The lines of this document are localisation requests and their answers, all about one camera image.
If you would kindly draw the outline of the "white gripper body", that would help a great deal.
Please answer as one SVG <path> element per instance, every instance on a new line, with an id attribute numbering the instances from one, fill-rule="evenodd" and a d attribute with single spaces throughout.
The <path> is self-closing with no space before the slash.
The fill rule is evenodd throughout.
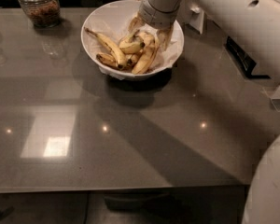
<path id="1" fill-rule="evenodd" d="M 167 29 L 174 24 L 179 5 L 167 3 L 168 8 L 154 7 L 148 0 L 140 4 L 138 15 L 149 26 L 155 29 Z"/>

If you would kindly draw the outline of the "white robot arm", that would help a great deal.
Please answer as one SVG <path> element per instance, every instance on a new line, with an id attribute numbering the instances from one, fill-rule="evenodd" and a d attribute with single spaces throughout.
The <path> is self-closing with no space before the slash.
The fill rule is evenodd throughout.
<path id="1" fill-rule="evenodd" d="M 192 0 L 263 70 L 280 91 L 280 0 Z M 129 28 L 164 30 L 181 0 L 142 0 Z M 241 224 L 280 224 L 280 134 L 263 154 L 245 202 Z"/>

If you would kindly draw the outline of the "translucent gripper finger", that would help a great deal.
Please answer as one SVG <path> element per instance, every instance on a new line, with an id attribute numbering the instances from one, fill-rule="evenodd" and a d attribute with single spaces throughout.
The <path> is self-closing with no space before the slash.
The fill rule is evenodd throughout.
<path id="1" fill-rule="evenodd" d="M 141 27 L 143 27 L 145 25 L 145 21 L 143 20 L 143 18 L 139 15 L 136 14 L 129 22 L 128 25 L 128 31 L 131 33 L 135 30 L 140 29 Z"/>
<path id="2" fill-rule="evenodd" d="M 157 31 L 157 37 L 160 41 L 160 47 L 162 50 L 167 50 L 172 39 L 173 30 L 174 30 L 174 26 L 171 25 L 169 28 L 159 29 Z"/>

